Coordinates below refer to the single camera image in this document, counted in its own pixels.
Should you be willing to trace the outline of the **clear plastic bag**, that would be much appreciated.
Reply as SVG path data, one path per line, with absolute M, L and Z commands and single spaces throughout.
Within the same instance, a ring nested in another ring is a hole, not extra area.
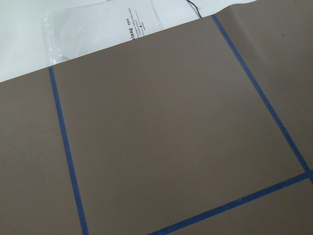
M 42 19 L 48 66 L 161 30 L 151 0 L 108 0 L 53 10 Z

